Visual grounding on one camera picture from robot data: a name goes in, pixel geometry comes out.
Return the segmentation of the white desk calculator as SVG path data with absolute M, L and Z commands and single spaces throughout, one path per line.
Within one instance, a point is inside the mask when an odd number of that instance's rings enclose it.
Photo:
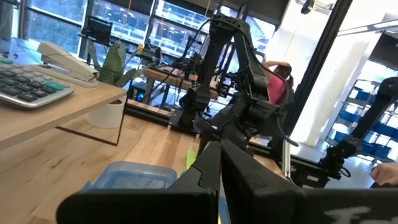
M 40 108 L 74 93 L 74 87 L 0 56 L 0 100 Z

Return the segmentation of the wooden shelf riser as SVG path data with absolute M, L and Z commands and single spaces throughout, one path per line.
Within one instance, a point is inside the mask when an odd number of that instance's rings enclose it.
M 124 89 L 105 83 L 94 88 L 71 86 L 75 89 L 71 95 L 33 110 L 0 103 L 0 151 L 126 95 Z

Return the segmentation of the person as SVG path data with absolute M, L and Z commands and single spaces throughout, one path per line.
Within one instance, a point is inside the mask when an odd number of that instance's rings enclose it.
M 269 101 L 275 105 L 279 104 L 284 100 L 286 88 L 288 88 L 289 90 L 293 88 L 294 78 L 291 75 L 292 67 L 287 62 L 271 60 L 264 60 L 262 64 L 267 68 L 274 67 L 272 73 L 269 73 L 266 70 L 264 71 L 264 73 L 266 74 L 269 81 Z

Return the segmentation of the grey stapler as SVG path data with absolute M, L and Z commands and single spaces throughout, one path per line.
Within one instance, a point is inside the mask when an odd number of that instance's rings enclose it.
M 43 61 L 42 65 L 36 66 L 38 72 L 85 88 L 98 86 L 99 71 L 78 60 L 57 44 L 41 42 L 37 51 L 41 54 L 41 61 Z

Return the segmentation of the rack with blue bins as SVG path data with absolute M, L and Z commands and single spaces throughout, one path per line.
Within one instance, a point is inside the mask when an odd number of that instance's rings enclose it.
M 381 82 L 398 77 L 398 68 L 368 60 L 359 77 L 348 88 L 348 95 L 340 101 L 341 109 L 328 130 L 322 148 L 337 145 L 356 127 L 364 113 L 376 99 Z M 398 161 L 398 101 L 391 104 L 364 138 L 364 152 L 378 159 Z

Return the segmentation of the wooden background desk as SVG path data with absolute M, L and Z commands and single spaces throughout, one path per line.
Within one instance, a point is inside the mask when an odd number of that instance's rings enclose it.
M 181 86 L 181 89 L 188 90 L 191 85 L 192 81 L 191 80 L 184 80 L 183 79 L 183 74 L 180 74 L 179 70 L 174 70 L 173 75 L 170 75 L 168 78 L 166 76 L 168 75 L 167 72 L 165 71 L 159 71 L 155 69 L 147 69 L 144 72 L 144 76 L 153 80 L 157 81 L 162 81 L 164 80 L 165 84 L 168 85 L 173 85 L 173 86 Z M 218 97 L 218 92 L 216 90 L 216 87 L 218 85 L 217 81 L 212 80 L 210 83 L 210 98 L 211 99 L 216 99 Z

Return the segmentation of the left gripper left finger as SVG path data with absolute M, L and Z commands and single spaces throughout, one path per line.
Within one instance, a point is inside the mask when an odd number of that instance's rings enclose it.
M 221 149 L 209 142 L 167 189 L 78 192 L 57 208 L 57 224 L 218 224 Z

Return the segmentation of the black perforated panel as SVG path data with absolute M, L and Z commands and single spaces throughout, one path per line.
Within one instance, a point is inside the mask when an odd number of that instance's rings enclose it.
M 95 16 L 88 16 L 87 23 L 81 30 L 81 36 L 101 45 L 109 46 L 113 23 Z

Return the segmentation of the person's hand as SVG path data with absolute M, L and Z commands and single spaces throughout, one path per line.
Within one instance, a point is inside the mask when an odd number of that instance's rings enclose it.
M 372 171 L 371 177 L 380 186 L 398 186 L 398 162 L 378 164 Z

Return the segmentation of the white plant pot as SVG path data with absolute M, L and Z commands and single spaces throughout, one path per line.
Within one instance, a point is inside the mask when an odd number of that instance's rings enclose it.
M 86 115 L 86 121 L 97 128 L 113 129 L 121 124 L 126 98 L 100 106 Z

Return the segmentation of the green snake plant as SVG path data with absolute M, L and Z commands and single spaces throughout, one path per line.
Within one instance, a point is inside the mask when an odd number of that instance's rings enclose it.
M 125 72 L 126 68 L 126 46 L 122 43 L 113 44 L 106 54 L 106 58 L 102 66 L 97 60 L 96 48 L 93 41 L 88 41 L 88 54 L 93 61 L 93 65 L 99 75 L 98 81 L 107 83 L 117 87 L 124 87 L 129 81 L 141 76 L 148 68 L 155 66 L 155 62 L 146 65 L 144 68 L 133 68 Z

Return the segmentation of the green sticky note pad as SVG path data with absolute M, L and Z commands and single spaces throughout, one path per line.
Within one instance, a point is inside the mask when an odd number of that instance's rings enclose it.
M 193 150 L 188 150 L 185 160 L 185 168 L 189 169 L 190 166 L 195 162 L 197 157 L 197 152 Z

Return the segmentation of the blue plastic pencil case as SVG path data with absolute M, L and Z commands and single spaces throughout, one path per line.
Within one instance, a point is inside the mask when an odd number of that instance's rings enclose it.
M 87 182 L 81 191 L 90 189 L 166 189 L 176 180 L 176 171 L 168 167 L 117 161 L 108 165 L 95 182 Z

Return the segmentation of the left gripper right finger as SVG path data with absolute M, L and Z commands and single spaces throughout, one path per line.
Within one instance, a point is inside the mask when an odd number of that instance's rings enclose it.
M 220 148 L 232 224 L 398 224 L 398 188 L 301 188 L 231 141 Z

